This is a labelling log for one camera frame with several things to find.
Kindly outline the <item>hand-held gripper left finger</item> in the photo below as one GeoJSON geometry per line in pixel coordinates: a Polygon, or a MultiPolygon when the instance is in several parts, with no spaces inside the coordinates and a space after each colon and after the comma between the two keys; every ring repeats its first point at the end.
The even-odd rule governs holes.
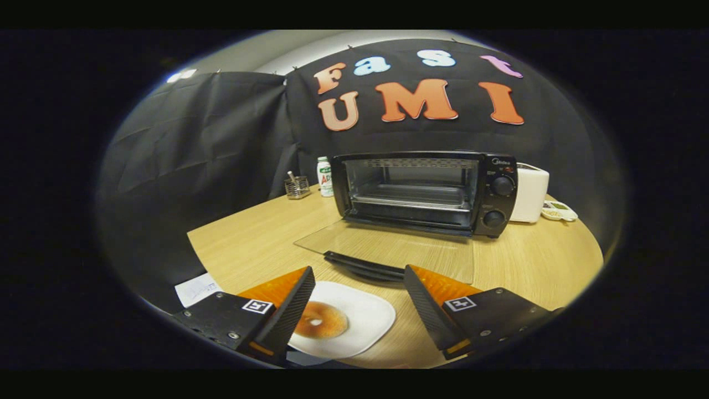
{"type": "Polygon", "coordinates": [[[213,293],[172,318],[228,350],[281,366],[315,287],[314,271],[306,266],[237,295],[213,293]]]}

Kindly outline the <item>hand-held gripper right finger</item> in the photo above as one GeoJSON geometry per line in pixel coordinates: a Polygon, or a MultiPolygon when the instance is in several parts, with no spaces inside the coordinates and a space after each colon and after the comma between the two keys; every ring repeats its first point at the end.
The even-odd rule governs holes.
{"type": "Polygon", "coordinates": [[[482,356],[557,316],[509,289],[481,290],[426,268],[406,265],[403,283],[436,348],[446,359],[482,356]]]}

